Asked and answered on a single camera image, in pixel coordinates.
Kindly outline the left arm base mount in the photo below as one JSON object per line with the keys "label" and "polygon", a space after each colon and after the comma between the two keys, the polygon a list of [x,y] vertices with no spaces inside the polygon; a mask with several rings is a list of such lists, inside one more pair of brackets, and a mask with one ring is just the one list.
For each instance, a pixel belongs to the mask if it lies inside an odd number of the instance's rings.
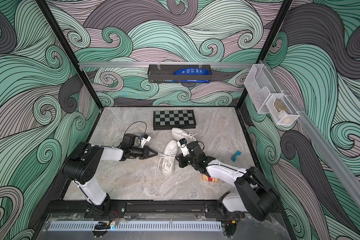
{"label": "left arm base mount", "polygon": [[107,218],[122,218],[124,210],[126,209],[126,202],[123,201],[105,201],[103,204],[96,206],[88,204],[85,210],[84,218],[86,219],[107,219]]}

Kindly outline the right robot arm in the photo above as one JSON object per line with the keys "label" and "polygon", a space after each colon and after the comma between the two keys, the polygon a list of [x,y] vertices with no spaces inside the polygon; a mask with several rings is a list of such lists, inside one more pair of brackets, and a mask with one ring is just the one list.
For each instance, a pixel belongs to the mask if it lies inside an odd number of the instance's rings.
{"label": "right robot arm", "polygon": [[180,168],[193,167],[197,172],[224,181],[236,188],[222,198],[224,208],[230,212],[247,212],[258,221],[277,210],[280,195],[265,175],[256,167],[237,168],[224,164],[214,157],[206,156],[198,141],[177,142],[181,153],[176,156]]}

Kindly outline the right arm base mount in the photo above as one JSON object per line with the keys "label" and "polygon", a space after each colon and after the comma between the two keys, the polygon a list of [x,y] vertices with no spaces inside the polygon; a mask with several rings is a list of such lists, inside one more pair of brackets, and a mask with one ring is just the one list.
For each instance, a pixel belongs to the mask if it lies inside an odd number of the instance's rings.
{"label": "right arm base mount", "polygon": [[243,212],[230,212],[222,203],[219,202],[206,202],[205,203],[205,216],[206,218],[215,219],[241,219],[245,218]]}

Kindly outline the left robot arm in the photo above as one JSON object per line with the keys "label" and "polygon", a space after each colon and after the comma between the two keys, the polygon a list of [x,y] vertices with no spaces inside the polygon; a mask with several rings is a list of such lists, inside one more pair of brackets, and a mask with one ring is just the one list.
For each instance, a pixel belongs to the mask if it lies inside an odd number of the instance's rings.
{"label": "left robot arm", "polygon": [[137,144],[137,135],[124,134],[117,147],[80,143],[67,157],[63,166],[63,175],[75,183],[96,207],[105,208],[109,195],[102,189],[96,179],[96,172],[101,161],[126,161],[128,159],[145,160],[156,157],[158,152],[147,146],[151,137],[144,134]]}

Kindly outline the white knit shoe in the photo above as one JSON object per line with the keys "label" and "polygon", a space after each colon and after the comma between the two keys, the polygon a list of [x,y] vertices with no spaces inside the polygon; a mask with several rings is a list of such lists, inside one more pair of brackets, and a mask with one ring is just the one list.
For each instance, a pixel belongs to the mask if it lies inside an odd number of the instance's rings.
{"label": "white knit shoe", "polygon": [[175,157],[178,154],[178,144],[176,140],[170,140],[163,153],[159,154],[159,164],[157,170],[161,171],[164,176],[171,176],[175,171]]}
{"label": "white knit shoe", "polygon": [[172,128],[171,133],[172,133],[173,138],[176,141],[179,141],[181,139],[186,139],[187,142],[195,142],[196,141],[195,135],[197,135],[197,134],[193,134],[192,132],[187,132],[180,128]]}

